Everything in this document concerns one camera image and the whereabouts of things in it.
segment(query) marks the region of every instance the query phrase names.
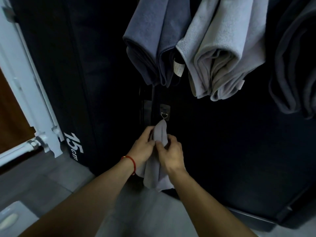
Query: red bracelet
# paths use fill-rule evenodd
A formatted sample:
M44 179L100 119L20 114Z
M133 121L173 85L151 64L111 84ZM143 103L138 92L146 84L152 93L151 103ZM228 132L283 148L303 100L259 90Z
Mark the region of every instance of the red bracelet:
M135 175L136 163L135 163L135 161L133 160L133 158L130 157L130 156L128 156L128 155L123 156L121 159L123 159L123 158L129 158L129 159L133 162L133 164L134 164L134 172L132 173L132 175Z

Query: person's right hand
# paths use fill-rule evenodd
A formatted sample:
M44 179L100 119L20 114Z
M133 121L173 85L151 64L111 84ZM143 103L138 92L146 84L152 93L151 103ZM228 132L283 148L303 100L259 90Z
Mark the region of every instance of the person's right hand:
M160 141L156 141L156 147L159 153L159 161L167 174L175 171L185 171L182 145L173 135L168 135L170 147L166 150Z

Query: hand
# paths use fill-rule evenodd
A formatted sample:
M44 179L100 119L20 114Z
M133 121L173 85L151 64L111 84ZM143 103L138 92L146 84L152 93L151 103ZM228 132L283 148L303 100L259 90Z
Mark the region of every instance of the hand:
M175 171L186 171L184 167L182 145L173 135L168 135L170 147L166 150L160 141L156 141L156 147L159 153L159 161L167 174L170 175Z
M155 146L153 140L149 140L150 132L154 126L148 126L138 140L135 141L131 150L128 152L128 156L132 157L136 163L136 167L139 167L150 157Z

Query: brown wooden panel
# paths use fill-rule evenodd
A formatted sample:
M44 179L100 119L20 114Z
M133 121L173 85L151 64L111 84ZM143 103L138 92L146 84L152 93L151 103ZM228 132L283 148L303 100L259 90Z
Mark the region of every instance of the brown wooden panel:
M32 139L34 133L0 69L0 153Z

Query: forearm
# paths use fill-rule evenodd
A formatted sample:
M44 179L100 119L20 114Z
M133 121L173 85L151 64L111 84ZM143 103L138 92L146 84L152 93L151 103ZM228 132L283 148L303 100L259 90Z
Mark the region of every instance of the forearm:
M133 170L131 160L121 160L42 216L21 236L95 236Z
M199 235L214 237L256 235L206 192L186 171L169 175Z

